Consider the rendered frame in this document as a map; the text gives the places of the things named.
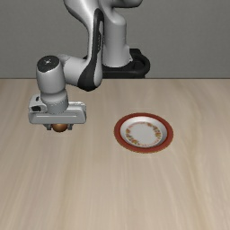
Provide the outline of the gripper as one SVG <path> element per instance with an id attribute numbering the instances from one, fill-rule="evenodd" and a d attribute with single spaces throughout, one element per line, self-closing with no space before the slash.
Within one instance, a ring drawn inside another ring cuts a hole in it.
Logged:
<path id="1" fill-rule="evenodd" d="M 51 114 L 38 93 L 30 99 L 28 117 L 31 124 L 46 125 L 47 130 L 52 130 L 51 124 L 67 124 L 67 130 L 72 130 L 74 124 L 86 122 L 86 105 L 83 102 L 69 102 L 64 112 Z"/>

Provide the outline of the orange-brown apple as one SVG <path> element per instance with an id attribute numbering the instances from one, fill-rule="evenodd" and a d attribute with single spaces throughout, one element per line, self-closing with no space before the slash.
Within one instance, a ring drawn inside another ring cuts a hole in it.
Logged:
<path id="1" fill-rule="evenodd" d="M 58 133 L 65 132 L 67 130 L 67 124 L 53 124 L 52 128 Z"/>

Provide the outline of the red-rimmed white plate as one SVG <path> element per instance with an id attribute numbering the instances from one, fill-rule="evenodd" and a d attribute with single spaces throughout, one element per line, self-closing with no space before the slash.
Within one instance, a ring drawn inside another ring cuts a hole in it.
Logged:
<path id="1" fill-rule="evenodd" d="M 122 117 L 113 134 L 121 146 L 141 154 L 162 151 L 173 141 L 172 126 L 165 119 L 146 112 Z"/>

